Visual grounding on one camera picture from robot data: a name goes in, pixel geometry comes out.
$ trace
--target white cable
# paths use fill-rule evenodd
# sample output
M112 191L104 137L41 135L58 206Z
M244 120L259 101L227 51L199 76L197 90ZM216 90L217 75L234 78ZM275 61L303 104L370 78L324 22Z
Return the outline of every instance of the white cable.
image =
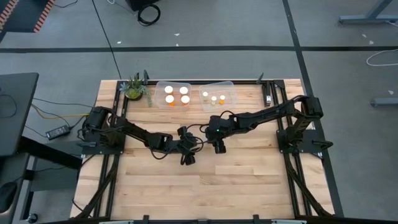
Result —
M393 22L386 21L386 23L388 23L388 24L391 24L391 25L393 25L393 26L396 26L396 27L398 27L398 25L397 25L397 24L395 24L395 23L393 23ZM369 63L369 60L370 60L371 58L373 58L374 56L376 56L376 55L379 55L379 54L382 54L382 53L386 53L386 52L394 52L394 51L398 51L398 49L395 49L395 50L383 50L383 51L380 51L380 52L378 52L378 53L376 53L376 54L374 54L374 55L370 56L368 59L366 59L366 63L367 63L367 65L370 65L370 66L375 66L375 67L383 67L383 66L395 66L395 65L398 65L398 63L392 63L392 64L379 64L379 65L377 65L377 64L371 64L371 63Z

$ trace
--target black desk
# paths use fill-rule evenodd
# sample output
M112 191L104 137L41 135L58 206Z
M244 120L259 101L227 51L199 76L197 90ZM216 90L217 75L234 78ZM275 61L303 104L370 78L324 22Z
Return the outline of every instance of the black desk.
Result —
M0 213L2 224L11 223L14 218L23 180L34 178L34 171L26 169L29 156L46 159L72 169L79 169L81 164L79 158L22 136L38 77L37 73L0 75L0 95L11 96L16 104L15 107L10 97L0 96L0 186L16 181L18 187L9 210ZM15 108L15 115L9 117ZM21 218L26 218L29 213L30 202L26 204L27 211L24 209Z

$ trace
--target black floor stripe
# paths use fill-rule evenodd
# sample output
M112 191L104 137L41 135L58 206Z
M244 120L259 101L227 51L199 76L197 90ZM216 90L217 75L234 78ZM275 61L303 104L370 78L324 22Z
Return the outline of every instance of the black floor stripe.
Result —
M197 52L197 51L282 51L295 52L350 52L398 49L398 46L364 47L293 47L293 46L189 46L189 47L115 47L113 52ZM0 53L95 53L110 52L109 47L72 48L0 48Z
M287 22L289 24L290 34L292 35L293 44L295 47L298 65L300 66L300 71L302 74L304 87L305 87L305 90L308 95L313 95L313 91L312 91L312 87L311 87L311 83L310 83L310 77L308 76L307 67L305 66L304 56L303 56L302 48L300 47L300 42L299 42L299 37L297 36L297 31L294 26L292 12L290 11L290 6L288 3L288 0L282 0L282 2L284 4L286 18L287 18ZM314 122L314 125L315 125L315 129L318 130L318 134L320 136L322 136L323 138L325 138L321 122L318 120L318 121ZM341 206L341 201L340 201L340 196L337 191L336 179L335 179L335 176L333 173L333 168L331 166L331 161L330 161L330 156L329 156L328 151L327 150L323 151L322 156L323 156L322 163L323 163L323 167L325 170L325 175L326 175L326 179L328 182L328 188L329 188L329 192L330 192L330 197L332 199L333 208L335 210L335 214L339 217L344 217L343 208Z

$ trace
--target potted plant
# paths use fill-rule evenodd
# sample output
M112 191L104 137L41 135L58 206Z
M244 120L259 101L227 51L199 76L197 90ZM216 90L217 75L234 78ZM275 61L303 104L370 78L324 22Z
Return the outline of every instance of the potted plant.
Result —
M124 91L124 95L132 101L140 100L145 94L147 95L148 106L152 106L150 91L143 85L142 80L138 79L138 74L134 77L134 80L130 77L130 80L122 83L119 90Z

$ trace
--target power adapter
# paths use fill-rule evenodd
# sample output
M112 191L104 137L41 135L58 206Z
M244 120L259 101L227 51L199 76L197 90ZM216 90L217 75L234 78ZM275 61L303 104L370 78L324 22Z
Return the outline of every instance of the power adapter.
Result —
M55 128L51 131L47 131L45 135L49 140L53 140L55 138L58 138L60 136L64 136L70 133L70 128L67 125L61 126L59 128Z

